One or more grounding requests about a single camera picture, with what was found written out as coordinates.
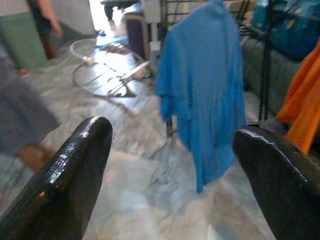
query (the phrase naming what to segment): blue bag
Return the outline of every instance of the blue bag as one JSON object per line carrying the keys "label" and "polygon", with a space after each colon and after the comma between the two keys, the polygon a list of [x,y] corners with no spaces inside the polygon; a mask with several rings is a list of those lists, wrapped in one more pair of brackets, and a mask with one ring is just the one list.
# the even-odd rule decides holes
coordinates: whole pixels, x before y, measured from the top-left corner
{"label": "blue bag", "polygon": [[[266,30],[267,5],[257,1],[252,26]],[[272,16],[272,46],[287,57],[301,61],[316,46],[320,36],[320,1],[281,0]]]}

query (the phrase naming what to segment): orange garment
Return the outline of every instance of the orange garment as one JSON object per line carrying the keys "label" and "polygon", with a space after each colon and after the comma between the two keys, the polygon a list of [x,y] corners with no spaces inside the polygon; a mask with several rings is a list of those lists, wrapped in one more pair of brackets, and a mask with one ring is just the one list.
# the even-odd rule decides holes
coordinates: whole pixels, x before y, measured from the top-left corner
{"label": "orange garment", "polygon": [[320,40],[303,60],[276,118],[292,124],[286,138],[307,154],[320,122]]}

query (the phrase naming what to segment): tiled floor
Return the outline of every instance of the tiled floor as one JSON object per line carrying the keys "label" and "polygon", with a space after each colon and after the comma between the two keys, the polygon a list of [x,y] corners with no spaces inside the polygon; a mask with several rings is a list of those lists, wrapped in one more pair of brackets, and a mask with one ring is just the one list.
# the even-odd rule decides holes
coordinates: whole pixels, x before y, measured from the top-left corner
{"label": "tiled floor", "polygon": [[[74,86],[72,72],[82,62],[68,49],[33,70],[28,81],[61,122],[45,139],[54,148],[85,118],[104,116],[112,123],[112,152],[84,239],[274,239],[239,164],[196,193],[192,156],[178,140],[167,140],[150,80],[130,83],[135,98],[92,96]],[[244,96],[247,119],[255,121],[257,98]]]}

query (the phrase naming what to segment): wall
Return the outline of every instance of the wall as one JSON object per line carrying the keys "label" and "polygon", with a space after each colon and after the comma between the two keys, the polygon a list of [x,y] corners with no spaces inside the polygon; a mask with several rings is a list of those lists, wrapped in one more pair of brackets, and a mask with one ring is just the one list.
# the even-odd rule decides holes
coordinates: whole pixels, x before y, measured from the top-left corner
{"label": "wall", "polygon": [[27,3],[24,0],[1,0],[0,16],[26,13],[29,11]]}
{"label": "wall", "polygon": [[35,68],[47,60],[25,0],[0,0],[0,40],[18,69]]}
{"label": "wall", "polygon": [[59,21],[67,27],[82,35],[95,34],[89,0],[53,0],[52,6]]}

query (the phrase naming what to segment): blue shirt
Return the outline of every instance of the blue shirt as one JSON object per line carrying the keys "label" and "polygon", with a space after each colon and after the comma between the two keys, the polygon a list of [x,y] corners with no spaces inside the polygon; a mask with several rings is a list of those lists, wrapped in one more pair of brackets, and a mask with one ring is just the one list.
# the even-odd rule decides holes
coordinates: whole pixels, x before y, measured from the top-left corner
{"label": "blue shirt", "polygon": [[201,192],[235,161],[233,134],[246,125],[238,26],[223,0],[209,0],[169,31],[155,94],[163,119],[177,116]]}

